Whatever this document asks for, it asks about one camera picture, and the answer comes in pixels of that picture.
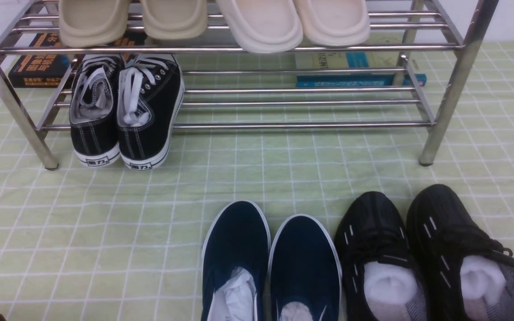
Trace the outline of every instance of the pair of shoes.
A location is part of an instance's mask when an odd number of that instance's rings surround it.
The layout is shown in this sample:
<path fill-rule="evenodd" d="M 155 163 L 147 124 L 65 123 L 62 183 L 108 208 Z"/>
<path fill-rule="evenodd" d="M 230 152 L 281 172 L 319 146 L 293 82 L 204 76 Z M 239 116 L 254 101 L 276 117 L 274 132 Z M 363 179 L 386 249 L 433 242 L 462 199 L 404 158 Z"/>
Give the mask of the pair of shoes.
<path fill-rule="evenodd" d="M 207 28 L 206 0 L 141 0 L 144 30 L 156 39 L 187 39 Z M 131 0 L 59 0 L 61 41 L 105 45 L 126 31 Z"/>
<path fill-rule="evenodd" d="M 102 167 L 122 156 L 130 169 L 160 166 L 182 104 L 182 71 L 172 55 L 86 55 L 73 81 L 69 120 L 77 158 Z"/>
<path fill-rule="evenodd" d="M 261 321 L 270 278 L 273 320 L 337 321 L 341 270 L 328 232 L 307 215 L 288 218 L 271 246 L 255 203 L 231 203 L 206 236 L 202 321 Z"/>
<path fill-rule="evenodd" d="M 361 195 L 340 222 L 334 243 L 349 320 L 514 321 L 512 252 L 449 187 L 424 189 L 406 227 L 378 192 Z"/>
<path fill-rule="evenodd" d="M 369 38 L 365 0 L 216 0 L 237 43 L 257 54 L 288 51 L 306 37 L 320 45 Z"/>

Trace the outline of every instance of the brand logo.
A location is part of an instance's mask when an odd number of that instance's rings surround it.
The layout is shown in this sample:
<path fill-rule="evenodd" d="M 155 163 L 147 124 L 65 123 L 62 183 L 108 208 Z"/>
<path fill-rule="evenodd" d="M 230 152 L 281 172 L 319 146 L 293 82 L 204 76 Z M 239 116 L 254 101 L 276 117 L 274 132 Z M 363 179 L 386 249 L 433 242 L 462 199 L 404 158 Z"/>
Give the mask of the brand logo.
<path fill-rule="evenodd" d="M 87 159 L 86 164 L 90 167 L 96 167 L 96 166 L 104 166 L 106 164 L 110 163 L 110 159 L 108 159 L 107 156 L 104 156 L 100 159 Z"/>
<path fill-rule="evenodd" d="M 152 169 L 152 163 L 147 164 L 132 164 L 130 163 L 130 168 L 136 171 L 147 171 Z"/>

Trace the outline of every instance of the stainless steel shoe rack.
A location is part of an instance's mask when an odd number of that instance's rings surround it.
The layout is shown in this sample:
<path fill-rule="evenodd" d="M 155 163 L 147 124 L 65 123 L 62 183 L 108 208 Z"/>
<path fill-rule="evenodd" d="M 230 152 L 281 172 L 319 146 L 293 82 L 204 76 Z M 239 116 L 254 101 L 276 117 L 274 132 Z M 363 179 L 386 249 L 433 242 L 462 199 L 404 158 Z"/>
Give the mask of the stainless steel shoe rack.
<path fill-rule="evenodd" d="M 57 11 L 58 0 L 31 0 L 23 12 L 10 24 L 8 30 L 0 38 L 0 64 L 8 55 L 52 55 L 67 54 L 73 55 L 73 63 L 59 88 L 49 99 L 47 108 L 38 124 L 35 124 L 23 103 L 11 86 L 6 74 L 0 67 L 0 97 L 15 118 L 23 134 L 31 144 L 31 147 L 41 159 L 46 169 L 54 170 L 59 167 L 59 163 L 53 153 L 45 143 L 48 132 L 69 131 L 68 124 L 55 124 L 55 118 L 61 108 L 69 107 L 69 96 L 71 95 L 70 83 L 78 67 L 77 55 L 99 54 L 99 53 L 188 53 L 188 54 L 230 54 L 243 53 L 243 49 L 235 45 L 184 45 L 169 47 L 165 45 L 145 45 L 139 47 L 93 47 L 93 48 L 69 48 L 69 47 L 18 47 L 17 42 L 22 34 L 26 33 L 58 33 L 59 28 L 56 22 L 59 19 Z M 255 89 L 195 89 L 186 90 L 186 100 L 182 108 L 231 108 L 232 112 L 238 107 L 349 107 L 355 109 L 357 106 L 383 106 L 398 104 L 414 104 L 422 120 L 417 121 L 374 121 L 374 122 L 272 122 L 272 123 L 176 123 L 175 130 L 289 130 L 289 129 L 313 129 L 313 128 L 428 128 L 429 136 L 420 156 L 419 162 L 423 166 L 429 166 L 434 162 L 437 150 L 443 140 L 449 121 L 453 116 L 455 107 L 461 96 L 469 72 L 473 66 L 479 47 L 487 28 L 493 17 L 493 13 L 498 4 L 498 0 L 478 0 L 477 8 L 473 13 L 473 18 L 465 37 L 461 36 L 457 28 L 441 6 L 439 0 L 409 0 L 410 10 L 406 11 L 386 11 L 370 12 L 371 29 L 373 30 L 404 30 L 402 43 L 399 44 L 370 44 L 355 45 L 352 47 L 319 47 L 302 46 L 293 52 L 322 52 L 322 51 L 396 51 L 398 56 L 397 67 L 379 69 L 342 69 L 342 70 L 184 70 L 184 76 L 220 76 L 220 75 L 318 75 L 318 74 L 361 74 L 361 73 L 395 73 L 394 84 L 385 87 L 354 87 L 354 88 L 255 88 Z M 422 22 L 422 18 L 432 22 Z M 223 20 L 223 16 L 218 12 L 210 12 L 209 19 L 212 22 L 208 30 L 228 29 Z M 141 15 L 130 14 L 128 17 L 129 31 L 143 32 L 143 26 L 139 23 Z M 33 25 L 33 22 L 46 21 L 53 22 L 49 26 Z M 416 31 L 420 29 L 435 29 L 443 33 L 446 42 L 438 43 L 416 43 Z M 441 100 L 436 115 L 432 112 L 422 88 L 416 81 L 414 71 L 410 66 L 409 56 L 413 51 L 454 51 L 457 61 L 453 68 L 449 84 Z M 413 85 L 402 86 L 402 80 L 408 75 Z M 410 99 L 390 98 L 390 99 L 354 99 L 355 94 L 362 93 L 411 93 Z M 288 102 L 286 100 L 255 100 L 255 94 L 269 94 L 280 96 L 282 94 L 310 94 L 310 93 L 340 93 L 347 94 L 346 99 L 340 100 L 298 100 Z M 188 101 L 188 97 L 196 94 L 235 94 L 241 97 L 243 94 L 252 94 L 253 100 L 243 102 L 225 101 Z"/>

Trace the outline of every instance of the white slipper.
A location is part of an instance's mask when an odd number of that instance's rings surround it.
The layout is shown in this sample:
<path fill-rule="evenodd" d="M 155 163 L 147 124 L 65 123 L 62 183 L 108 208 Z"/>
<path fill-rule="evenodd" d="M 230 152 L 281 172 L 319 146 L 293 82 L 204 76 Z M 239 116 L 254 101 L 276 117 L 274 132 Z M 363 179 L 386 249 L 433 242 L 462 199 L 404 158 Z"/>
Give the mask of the white slipper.
<path fill-rule="evenodd" d="M 365 0 L 294 0 L 304 34 L 319 45 L 358 45 L 370 36 Z"/>
<path fill-rule="evenodd" d="M 293 49 L 303 27 L 292 0 L 216 0 L 237 43 L 250 53 Z"/>
<path fill-rule="evenodd" d="M 59 0 L 59 35 L 69 47 L 105 45 L 126 31 L 130 0 Z"/>
<path fill-rule="evenodd" d="M 141 0 L 144 30 L 155 39 L 195 38 L 207 28 L 207 0 Z"/>

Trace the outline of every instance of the black canvas sneaker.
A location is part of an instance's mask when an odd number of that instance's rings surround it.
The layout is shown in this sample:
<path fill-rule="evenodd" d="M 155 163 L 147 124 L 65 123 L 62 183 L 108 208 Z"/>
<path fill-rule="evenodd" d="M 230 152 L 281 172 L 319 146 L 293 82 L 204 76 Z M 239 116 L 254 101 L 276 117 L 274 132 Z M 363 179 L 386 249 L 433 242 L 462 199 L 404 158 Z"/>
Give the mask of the black canvas sneaker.
<path fill-rule="evenodd" d="M 398 210 L 383 193 L 356 199 L 334 243 L 343 270 L 349 321 L 426 321 L 430 309 Z"/>
<path fill-rule="evenodd" d="M 202 321 L 263 321 L 270 247 L 255 203 L 231 203 L 218 214 L 202 248 Z"/>
<path fill-rule="evenodd" d="M 308 215 L 289 217 L 269 255 L 273 321 L 337 321 L 341 275 L 322 224 Z"/>
<path fill-rule="evenodd" d="M 174 119 L 182 105 L 182 71 L 172 55 L 138 55 L 120 72 L 118 139 L 133 170 L 151 170 L 168 155 Z"/>
<path fill-rule="evenodd" d="M 116 132 L 120 55 L 85 55 L 73 81 L 71 139 L 80 162 L 106 166 L 120 157 Z"/>
<path fill-rule="evenodd" d="M 514 321 L 514 258 L 445 185 L 410 206 L 408 239 L 430 289 L 434 320 Z"/>

